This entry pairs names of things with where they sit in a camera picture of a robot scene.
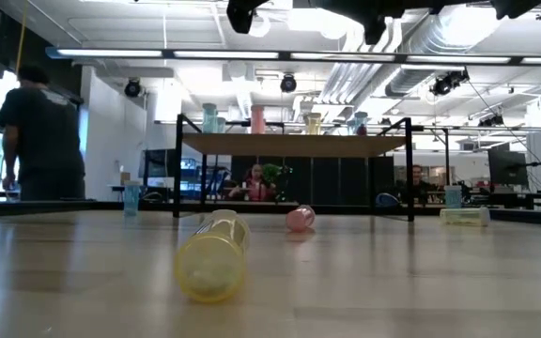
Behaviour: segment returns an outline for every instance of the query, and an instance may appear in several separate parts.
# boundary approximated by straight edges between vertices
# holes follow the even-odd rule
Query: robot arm
[[[226,14],[237,33],[248,34],[252,26],[255,9],[269,0],[229,0]],[[440,13],[444,6],[470,3],[487,3],[496,9],[496,17],[515,19],[539,6],[541,0],[308,0],[313,8],[348,17],[364,27],[364,42],[373,45],[379,42],[386,29],[385,17],[400,18],[406,9],[430,8],[431,14]]]

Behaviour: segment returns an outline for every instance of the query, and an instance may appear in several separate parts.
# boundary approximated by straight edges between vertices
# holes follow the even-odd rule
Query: monitor
[[[525,154],[490,149],[487,152],[492,184],[529,186]]]
[[[175,176],[175,149],[155,149],[141,152],[139,177],[164,178]],[[146,156],[149,158],[146,174]]]

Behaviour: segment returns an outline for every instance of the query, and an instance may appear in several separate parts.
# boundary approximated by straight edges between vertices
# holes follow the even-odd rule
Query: pink plastic cup
[[[315,222],[315,211],[308,206],[299,206],[286,217],[287,228],[293,232],[305,232]]]
[[[264,121],[264,106],[252,107],[252,133],[264,133],[266,122]]]

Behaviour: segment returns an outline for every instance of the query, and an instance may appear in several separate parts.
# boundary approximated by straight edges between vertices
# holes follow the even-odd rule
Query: woman
[[[260,164],[254,164],[252,169],[248,170],[243,181],[246,188],[243,189],[239,186],[233,188],[229,193],[229,198],[233,199],[240,195],[247,195],[249,201],[262,202],[269,201],[274,196],[275,185],[269,184],[262,177],[262,165]]]

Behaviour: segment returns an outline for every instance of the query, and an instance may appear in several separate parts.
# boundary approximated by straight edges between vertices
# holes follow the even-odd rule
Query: dark pants
[[[20,188],[22,201],[85,199],[84,175],[67,170],[31,172],[23,177]]]

